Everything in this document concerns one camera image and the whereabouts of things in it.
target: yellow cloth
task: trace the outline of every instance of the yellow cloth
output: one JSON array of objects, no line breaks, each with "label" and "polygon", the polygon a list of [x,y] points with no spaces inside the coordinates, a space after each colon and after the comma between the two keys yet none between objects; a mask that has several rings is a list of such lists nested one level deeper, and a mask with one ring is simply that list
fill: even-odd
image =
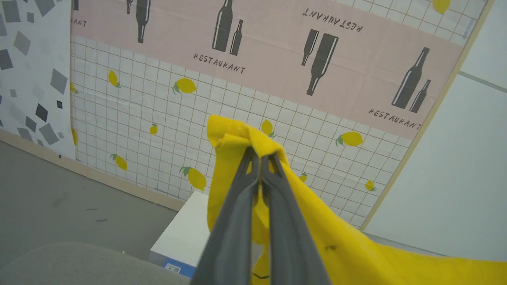
[{"label": "yellow cloth", "polygon": [[[315,245],[333,284],[506,284],[507,263],[425,256],[376,244],[331,211],[291,171],[280,144],[242,122],[212,115],[208,138],[216,163],[208,202],[208,226],[216,221],[246,147],[259,157],[276,152],[294,192]],[[269,284],[268,208],[259,202],[253,209],[252,239],[264,251],[257,261],[252,284]]]}]

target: barcode sticker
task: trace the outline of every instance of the barcode sticker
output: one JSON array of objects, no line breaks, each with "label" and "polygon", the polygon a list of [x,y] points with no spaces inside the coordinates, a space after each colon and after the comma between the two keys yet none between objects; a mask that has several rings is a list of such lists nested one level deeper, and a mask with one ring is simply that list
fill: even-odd
[{"label": "barcode sticker", "polygon": [[176,265],[173,265],[173,264],[170,264],[170,263],[167,263],[165,265],[165,269],[168,269],[172,272],[175,272],[175,273],[179,273],[179,271],[182,269],[181,267],[177,267]]}]

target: pink banner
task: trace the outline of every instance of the pink banner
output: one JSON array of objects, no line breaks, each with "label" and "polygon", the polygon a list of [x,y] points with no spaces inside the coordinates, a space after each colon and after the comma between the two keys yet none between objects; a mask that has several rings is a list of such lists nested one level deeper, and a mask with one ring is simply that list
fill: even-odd
[{"label": "pink banner", "polygon": [[462,50],[329,0],[87,0],[72,22],[74,35],[409,139]]}]

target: gray fabric surface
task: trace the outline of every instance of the gray fabric surface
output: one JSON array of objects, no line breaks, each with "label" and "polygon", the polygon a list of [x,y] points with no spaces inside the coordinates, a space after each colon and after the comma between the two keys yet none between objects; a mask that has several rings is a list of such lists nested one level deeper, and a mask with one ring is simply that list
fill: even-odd
[{"label": "gray fabric surface", "polygon": [[187,285],[189,281],[149,262],[79,242],[40,247],[0,271],[1,285]]}]

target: white tile pattern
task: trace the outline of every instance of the white tile pattern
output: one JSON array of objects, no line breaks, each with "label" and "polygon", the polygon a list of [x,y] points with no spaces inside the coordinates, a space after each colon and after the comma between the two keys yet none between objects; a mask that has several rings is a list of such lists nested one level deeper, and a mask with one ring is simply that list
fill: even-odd
[{"label": "white tile pattern", "polygon": [[[428,0],[337,0],[381,17],[464,45],[483,0],[453,0],[444,16]],[[107,82],[110,70],[123,85]],[[175,81],[192,79],[197,90],[174,94]],[[117,47],[73,37],[71,80],[82,92],[71,97],[79,133],[77,158],[99,171],[187,200],[195,191],[179,172],[191,166],[206,176],[209,192],[215,154],[206,137],[210,114],[260,128],[269,120],[292,170],[331,209],[360,227],[398,167],[411,141],[219,78],[200,74]],[[158,133],[151,135],[152,123]],[[341,146],[335,139],[359,132],[364,143]],[[119,169],[111,154],[126,159]],[[365,188],[368,180],[376,191]]]}]

